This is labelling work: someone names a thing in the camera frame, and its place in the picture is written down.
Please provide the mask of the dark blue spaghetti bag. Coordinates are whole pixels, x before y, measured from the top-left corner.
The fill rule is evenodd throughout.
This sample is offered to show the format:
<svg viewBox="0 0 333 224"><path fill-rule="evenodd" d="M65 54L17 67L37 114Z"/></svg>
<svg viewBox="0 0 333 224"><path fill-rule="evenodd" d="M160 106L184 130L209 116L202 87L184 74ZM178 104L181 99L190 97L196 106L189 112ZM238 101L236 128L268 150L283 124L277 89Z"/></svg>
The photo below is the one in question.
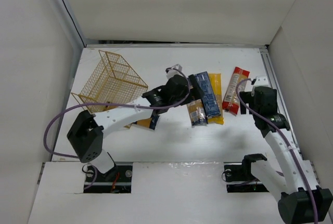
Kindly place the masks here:
<svg viewBox="0 0 333 224"><path fill-rule="evenodd" d="M132 125L137 125L143 128L147 128L147 129L151 129L151 130L155 130L156 129L156 125L158 123L160 116L154 116L151 118L147 118L147 119L143 119L143 120L139 120L136 122L133 122L129 125L126 125L125 128L130 128Z"/></svg>

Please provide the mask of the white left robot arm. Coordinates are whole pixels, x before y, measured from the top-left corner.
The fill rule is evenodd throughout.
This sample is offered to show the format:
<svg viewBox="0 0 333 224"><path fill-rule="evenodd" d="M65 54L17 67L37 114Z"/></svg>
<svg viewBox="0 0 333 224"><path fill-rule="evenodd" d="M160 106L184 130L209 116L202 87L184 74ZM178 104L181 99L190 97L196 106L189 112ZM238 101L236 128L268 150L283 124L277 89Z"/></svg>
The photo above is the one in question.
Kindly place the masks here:
<svg viewBox="0 0 333 224"><path fill-rule="evenodd" d="M105 181L111 181L118 167L103 149L103 139L110 133L134 122L163 114L169 108L201 99L204 93L193 75L189 78L176 74L165 85L156 87L130 102L104 112L78 114L67 139L81 163L91 163Z"/></svg>

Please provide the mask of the yellow pasta bag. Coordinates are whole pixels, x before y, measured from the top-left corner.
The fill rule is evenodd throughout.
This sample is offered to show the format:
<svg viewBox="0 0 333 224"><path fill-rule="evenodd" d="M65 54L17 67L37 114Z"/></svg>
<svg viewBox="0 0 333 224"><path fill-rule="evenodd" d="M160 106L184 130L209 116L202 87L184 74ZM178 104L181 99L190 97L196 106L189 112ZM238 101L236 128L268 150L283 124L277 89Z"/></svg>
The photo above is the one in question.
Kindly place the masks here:
<svg viewBox="0 0 333 224"><path fill-rule="evenodd" d="M219 107L220 110L220 116L215 116L213 118L208 119L208 123L212 124L219 124L223 125L224 124L224 118L223 118L223 109L222 109L222 85L221 85L221 74L220 73L209 73L208 74L211 86L213 89L213 92L215 94L217 106Z"/></svg>

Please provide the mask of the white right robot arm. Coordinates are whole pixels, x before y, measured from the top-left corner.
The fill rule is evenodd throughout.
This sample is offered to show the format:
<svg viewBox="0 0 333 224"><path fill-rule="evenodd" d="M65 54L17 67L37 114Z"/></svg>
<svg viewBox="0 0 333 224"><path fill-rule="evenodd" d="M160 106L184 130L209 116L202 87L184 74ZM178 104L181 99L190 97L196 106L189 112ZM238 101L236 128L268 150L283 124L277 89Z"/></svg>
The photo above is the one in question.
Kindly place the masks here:
<svg viewBox="0 0 333 224"><path fill-rule="evenodd" d="M277 91L268 86L255 86L252 91L237 91L236 94L241 113L252 113L255 126L281 168L278 173L262 154L250 162L251 174L275 198L283 222L324 221L332 204L332 193L319 185L311 163L302 159L296 145L287 138L290 125L285 116L278 113Z"/></svg>

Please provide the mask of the blue-topped spaghetti bag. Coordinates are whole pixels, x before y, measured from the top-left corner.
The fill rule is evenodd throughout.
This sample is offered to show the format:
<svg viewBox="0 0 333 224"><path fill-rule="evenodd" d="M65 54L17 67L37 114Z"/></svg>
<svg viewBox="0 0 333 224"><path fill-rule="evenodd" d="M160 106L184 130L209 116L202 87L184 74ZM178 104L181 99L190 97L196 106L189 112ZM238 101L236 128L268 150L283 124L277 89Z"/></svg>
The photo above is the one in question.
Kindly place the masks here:
<svg viewBox="0 0 333 224"><path fill-rule="evenodd" d="M208 121L201 99L188 103L187 110L192 127L207 125Z"/></svg>

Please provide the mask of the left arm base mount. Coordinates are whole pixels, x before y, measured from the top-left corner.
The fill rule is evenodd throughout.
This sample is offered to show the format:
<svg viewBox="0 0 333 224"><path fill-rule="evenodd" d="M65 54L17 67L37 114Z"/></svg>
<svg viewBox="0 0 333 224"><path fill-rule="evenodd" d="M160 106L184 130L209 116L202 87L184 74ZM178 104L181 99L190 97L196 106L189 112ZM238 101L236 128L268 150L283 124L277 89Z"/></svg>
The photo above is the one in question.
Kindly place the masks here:
<svg viewBox="0 0 333 224"><path fill-rule="evenodd" d="M132 191L133 163L118 163L118 171L111 179L100 172L95 173L92 165L83 165L85 174L83 193L127 194Z"/></svg>

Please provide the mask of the blue pasta box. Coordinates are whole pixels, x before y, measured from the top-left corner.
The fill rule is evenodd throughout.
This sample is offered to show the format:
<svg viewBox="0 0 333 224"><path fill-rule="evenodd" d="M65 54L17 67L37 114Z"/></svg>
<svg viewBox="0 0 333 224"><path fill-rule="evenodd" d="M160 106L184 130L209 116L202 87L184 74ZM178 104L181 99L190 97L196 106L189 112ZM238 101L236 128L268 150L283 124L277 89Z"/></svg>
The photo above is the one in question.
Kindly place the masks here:
<svg viewBox="0 0 333 224"><path fill-rule="evenodd" d="M214 94L209 75L207 72L201 72L195 74L195 79L203 91L203 96L201 98L203 107L208 119L213 117L221 116L221 110L217 105L216 96Z"/></svg>

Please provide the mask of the red spaghetti bag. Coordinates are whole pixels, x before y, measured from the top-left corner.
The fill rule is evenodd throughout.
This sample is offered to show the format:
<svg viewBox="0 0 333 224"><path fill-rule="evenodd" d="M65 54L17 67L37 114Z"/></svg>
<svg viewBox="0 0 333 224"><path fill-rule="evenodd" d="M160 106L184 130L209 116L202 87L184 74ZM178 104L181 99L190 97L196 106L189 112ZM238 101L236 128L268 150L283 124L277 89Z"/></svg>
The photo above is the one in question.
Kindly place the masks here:
<svg viewBox="0 0 333 224"><path fill-rule="evenodd" d="M240 67L235 67L222 102L222 109L224 111L229 112L232 115L238 114L240 102L236 93L236 87L241 81L248 79L249 74L249 71Z"/></svg>

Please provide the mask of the aluminium frame rail right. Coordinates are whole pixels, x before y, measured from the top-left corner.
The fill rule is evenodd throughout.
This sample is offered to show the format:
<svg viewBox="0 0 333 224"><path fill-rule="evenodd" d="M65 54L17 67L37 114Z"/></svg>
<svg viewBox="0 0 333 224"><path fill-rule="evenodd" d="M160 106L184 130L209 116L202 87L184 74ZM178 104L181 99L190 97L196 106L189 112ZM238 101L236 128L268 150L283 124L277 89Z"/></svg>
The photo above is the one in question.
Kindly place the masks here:
<svg viewBox="0 0 333 224"><path fill-rule="evenodd" d="M301 150L300 150L300 147L299 147L299 144L298 144L298 141L297 141L297 138L296 138L296 136L294 134L294 131L293 131L292 123L291 123L291 120L290 120L290 117L289 117L289 114L288 114L288 111L287 111L282 93L280 91L280 86L279 86L279 83L278 83L278 80L277 80L277 77L276 77L276 74L275 74L275 71L274 71L274 68L273 68L273 64L271 62L271 58L270 58L270 54L268 52L268 48L267 48L267 46L262 46L259 49L259 51L260 51L260 55L262 57L263 65L264 65L264 68L265 68L270 86L273 89L277 90L278 112L283 114L286 117L286 119L287 119L287 121L290 125L292 141L296 145L296 148L297 148L298 152L300 153L301 157L303 157L302 153L301 153Z"/></svg>

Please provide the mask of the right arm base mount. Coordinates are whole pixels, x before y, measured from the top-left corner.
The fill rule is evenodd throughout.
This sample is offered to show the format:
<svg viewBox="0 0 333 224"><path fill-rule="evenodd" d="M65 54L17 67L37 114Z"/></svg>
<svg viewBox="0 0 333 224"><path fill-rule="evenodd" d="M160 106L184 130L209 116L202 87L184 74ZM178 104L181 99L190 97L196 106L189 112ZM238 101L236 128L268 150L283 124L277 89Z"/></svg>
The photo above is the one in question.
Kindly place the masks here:
<svg viewBox="0 0 333 224"><path fill-rule="evenodd" d="M244 172L241 163L224 163L221 174L228 193L262 193L268 192L263 183L251 174Z"/></svg>

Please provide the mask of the aluminium frame post left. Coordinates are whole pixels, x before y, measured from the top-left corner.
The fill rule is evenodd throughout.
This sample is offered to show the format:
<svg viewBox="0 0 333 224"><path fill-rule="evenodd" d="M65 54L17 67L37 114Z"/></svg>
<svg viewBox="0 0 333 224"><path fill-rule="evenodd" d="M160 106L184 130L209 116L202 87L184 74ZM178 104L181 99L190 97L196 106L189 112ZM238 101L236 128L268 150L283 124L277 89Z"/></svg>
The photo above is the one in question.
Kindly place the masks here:
<svg viewBox="0 0 333 224"><path fill-rule="evenodd" d="M82 35L80 26L78 25L75 16L70 8L67 0L55 0L57 10L60 14L61 21L65 24L70 36L73 38L76 45L85 48L86 40Z"/></svg>

